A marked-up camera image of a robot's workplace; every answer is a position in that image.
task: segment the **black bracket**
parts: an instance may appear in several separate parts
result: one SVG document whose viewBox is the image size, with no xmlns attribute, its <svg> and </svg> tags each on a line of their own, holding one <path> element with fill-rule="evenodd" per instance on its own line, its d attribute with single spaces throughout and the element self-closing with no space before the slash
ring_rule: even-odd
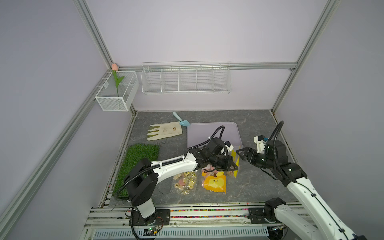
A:
<svg viewBox="0 0 384 240">
<path fill-rule="evenodd" d="M 265 216 L 264 216 L 263 210 L 264 210 L 263 207 L 251 207 L 251 208 L 248 208 L 248 211 L 249 211 L 248 218 L 251 220 L 252 224 L 256 224 L 256 223 L 270 223 L 270 222 L 267 222 L 265 220 Z"/>
<path fill-rule="evenodd" d="M 154 216 L 143 218 L 139 211 L 131 211 L 132 222 L 134 226 L 148 226 L 148 225 L 169 225 L 170 210 L 169 209 L 156 209 Z"/>
</svg>

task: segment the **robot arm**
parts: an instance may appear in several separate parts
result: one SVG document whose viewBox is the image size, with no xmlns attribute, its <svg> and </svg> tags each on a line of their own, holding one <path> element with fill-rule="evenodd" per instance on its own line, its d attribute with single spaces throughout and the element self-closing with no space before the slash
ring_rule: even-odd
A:
<svg viewBox="0 0 384 240">
<path fill-rule="evenodd" d="M 280 180 L 288 190 L 295 195 L 315 222 L 318 229 L 310 225 L 294 213 L 280 198 L 265 203 L 264 214 L 270 222 L 279 220 L 291 228 L 303 240 L 353 240 L 366 239 L 358 237 L 331 210 L 313 187 L 301 167 L 288 162 L 285 145 L 277 140 L 283 126 L 281 121 L 270 138 L 257 136 L 254 138 L 257 149 L 246 147 L 239 149 L 237 154 L 244 161 L 259 167 L 269 169 L 275 180 Z"/>
<path fill-rule="evenodd" d="M 220 137 L 214 137 L 220 129 L 222 129 Z M 117 190 L 115 198 L 126 188 L 132 206 L 140 211 L 142 218 L 146 219 L 145 222 L 151 223 L 156 212 L 151 196 L 155 186 L 164 179 L 205 168 L 208 164 L 218 171 L 238 170 L 233 157 L 228 154 L 233 150 L 233 146 L 221 139 L 223 131 L 224 126 L 220 126 L 209 140 L 188 148 L 186 154 L 182 156 L 154 162 L 141 159 L 126 176 L 124 185 Z"/>
<path fill-rule="evenodd" d="M 301 167 L 288 162 L 285 145 L 276 140 L 282 125 L 283 122 L 278 124 L 270 138 L 255 137 L 257 149 L 246 147 L 239 149 L 237 154 L 242 160 L 248 161 L 256 167 L 269 169 L 275 176 L 273 178 L 280 180 L 300 201 L 318 228 L 294 213 L 280 198 L 265 202 L 265 219 L 269 222 L 277 220 L 282 222 L 302 240 L 366 240 L 364 236 L 355 235 L 337 217 L 316 192 Z M 221 138 L 214 138 L 217 131 L 209 140 L 189 148 L 187 153 L 182 156 L 154 162 L 150 162 L 148 159 L 140 160 L 126 177 L 125 184 L 116 195 L 118 196 L 119 192 L 126 188 L 132 206 L 140 211 L 148 225 L 153 223 L 156 217 L 156 208 L 151 196 L 159 182 L 182 172 L 205 168 L 208 164 L 220 171 L 237 170 L 238 167 L 233 162 L 233 157 L 228 154 L 232 151 L 233 146 L 229 142 L 223 142 Z"/>
</svg>

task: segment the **artificial grass mat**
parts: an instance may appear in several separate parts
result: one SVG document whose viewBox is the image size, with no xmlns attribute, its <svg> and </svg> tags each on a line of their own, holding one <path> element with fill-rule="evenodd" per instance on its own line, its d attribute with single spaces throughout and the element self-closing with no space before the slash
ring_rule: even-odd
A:
<svg viewBox="0 0 384 240">
<path fill-rule="evenodd" d="M 129 174 L 136 163 L 143 159 L 148 158 L 150 161 L 156 161 L 159 156 L 159 145 L 153 144 L 135 144 L 127 148 L 125 159 L 119 169 L 119 174 L 116 178 L 115 186 L 113 188 L 113 195 L 124 184 L 124 178 Z M 128 197 L 127 190 L 124 189 L 119 194 L 120 197 Z"/>
</svg>

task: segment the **wire mesh basket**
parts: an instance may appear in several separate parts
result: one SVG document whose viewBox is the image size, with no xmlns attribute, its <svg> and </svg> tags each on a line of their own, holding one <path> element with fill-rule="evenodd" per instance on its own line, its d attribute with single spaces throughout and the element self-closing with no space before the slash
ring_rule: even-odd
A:
<svg viewBox="0 0 384 240">
<path fill-rule="evenodd" d="M 96 94 L 96 100 L 103 111 L 128 111 L 137 90 L 139 81 L 136 72 L 116 71 L 118 77 L 124 76 L 118 88 L 112 73 Z"/>
<path fill-rule="evenodd" d="M 161 93 L 229 93 L 232 79 L 229 62 L 181 65 L 143 63 L 142 91 Z"/>
</svg>

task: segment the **snack bag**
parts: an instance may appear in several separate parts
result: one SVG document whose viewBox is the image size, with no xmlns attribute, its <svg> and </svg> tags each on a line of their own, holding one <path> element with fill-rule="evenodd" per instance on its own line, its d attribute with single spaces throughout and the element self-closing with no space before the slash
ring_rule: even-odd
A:
<svg viewBox="0 0 384 240">
<path fill-rule="evenodd" d="M 173 176 L 174 190 L 183 195 L 190 194 L 197 182 L 196 172 L 183 172 Z"/>
<path fill-rule="evenodd" d="M 224 172 L 212 170 L 214 170 L 214 168 L 210 165 L 208 165 L 207 168 L 202 169 L 201 175 L 204 177 L 204 179 L 202 181 L 201 186 L 213 192 L 226 192 L 227 180 L 226 176 L 224 175 Z"/>
</svg>

